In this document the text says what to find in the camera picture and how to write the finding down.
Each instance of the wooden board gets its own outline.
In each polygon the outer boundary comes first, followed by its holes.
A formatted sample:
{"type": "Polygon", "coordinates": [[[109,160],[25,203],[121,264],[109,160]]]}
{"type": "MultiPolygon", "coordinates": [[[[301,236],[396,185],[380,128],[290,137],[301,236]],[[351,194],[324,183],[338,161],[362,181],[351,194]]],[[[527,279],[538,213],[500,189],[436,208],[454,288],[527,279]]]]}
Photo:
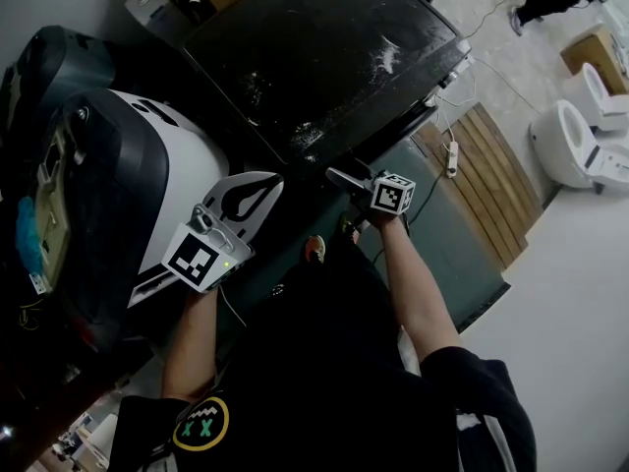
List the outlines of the wooden board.
{"type": "MultiPolygon", "coordinates": [[[[526,234],[542,213],[533,186],[508,143],[482,105],[477,104],[451,126],[459,144],[459,169],[443,185],[470,222],[482,245],[501,268],[527,247],[526,234]]],[[[413,140],[436,172],[445,169],[450,141],[432,124],[413,140]]]]}

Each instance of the black tabletop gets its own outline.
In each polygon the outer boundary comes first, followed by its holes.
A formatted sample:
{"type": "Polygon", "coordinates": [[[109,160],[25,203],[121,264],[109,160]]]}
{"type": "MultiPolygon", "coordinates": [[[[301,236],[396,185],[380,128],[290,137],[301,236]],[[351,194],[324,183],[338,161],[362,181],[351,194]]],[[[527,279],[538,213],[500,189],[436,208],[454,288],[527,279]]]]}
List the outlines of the black tabletop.
{"type": "Polygon", "coordinates": [[[246,121],[243,145],[304,176],[426,96],[461,41],[423,0],[241,0],[185,50],[246,121]]]}

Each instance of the beige plastic part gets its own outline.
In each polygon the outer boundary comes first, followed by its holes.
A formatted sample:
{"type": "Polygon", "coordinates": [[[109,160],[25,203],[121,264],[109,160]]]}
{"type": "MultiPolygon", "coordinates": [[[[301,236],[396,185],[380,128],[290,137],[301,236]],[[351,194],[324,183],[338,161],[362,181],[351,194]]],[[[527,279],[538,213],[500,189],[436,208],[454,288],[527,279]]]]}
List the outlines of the beige plastic part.
{"type": "Polygon", "coordinates": [[[35,197],[35,225],[43,260],[43,277],[50,291],[57,284],[70,242],[70,223],[63,188],[67,154],[62,127],[60,125],[57,128],[52,141],[52,145],[56,143],[59,149],[59,164],[53,170],[51,183],[46,187],[40,184],[35,197]]]}

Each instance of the toilet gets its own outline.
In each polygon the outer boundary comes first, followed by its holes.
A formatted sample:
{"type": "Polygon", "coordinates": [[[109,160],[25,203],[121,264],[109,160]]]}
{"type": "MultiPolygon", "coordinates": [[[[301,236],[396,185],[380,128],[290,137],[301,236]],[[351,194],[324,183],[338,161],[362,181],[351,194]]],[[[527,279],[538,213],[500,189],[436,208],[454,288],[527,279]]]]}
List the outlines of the toilet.
{"type": "Polygon", "coordinates": [[[533,147],[554,181],[589,189],[596,184],[629,192],[629,149],[601,147],[584,116],[565,99],[531,125],[533,147]]]}
{"type": "Polygon", "coordinates": [[[590,63],[584,63],[577,75],[564,82],[563,92],[588,126],[602,131],[629,130],[629,95],[610,96],[599,72],[590,63]]]}

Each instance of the concrete floor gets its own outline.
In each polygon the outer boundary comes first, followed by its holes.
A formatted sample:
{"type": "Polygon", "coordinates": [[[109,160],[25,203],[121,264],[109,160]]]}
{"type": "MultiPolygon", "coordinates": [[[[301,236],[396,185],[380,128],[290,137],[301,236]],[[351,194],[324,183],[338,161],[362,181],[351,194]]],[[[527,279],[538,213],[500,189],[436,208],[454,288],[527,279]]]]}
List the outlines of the concrete floor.
{"type": "MultiPolygon", "coordinates": [[[[467,35],[481,23],[501,0],[434,0],[434,7],[459,31],[467,35]]],[[[528,128],[538,116],[561,97],[561,83],[570,77],[559,52],[580,32],[595,25],[600,19],[599,4],[587,9],[571,9],[565,14],[555,14],[543,23],[532,22],[524,27],[524,36],[517,36],[507,20],[511,5],[521,5],[525,0],[509,0],[485,24],[469,38],[472,55],[485,61],[502,75],[511,87],[487,65],[478,61],[454,84],[443,97],[460,103],[473,96],[476,78],[476,100],[453,107],[442,102],[445,116],[456,121],[474,103],[481,102],[504,134],[527,171],[541,201],[549,195],[552,184],[542,171],[530,146],[528,128]],[[527,100],[513,90],[518,90],[527,100]]],[[[629,0],[612,0],[629,15],[629,0]]],[[[586,5],[583,0],[580,6],[586,5]]],[[[445,131],[445,117],[439,117],[438,127],[445,131]]]]}

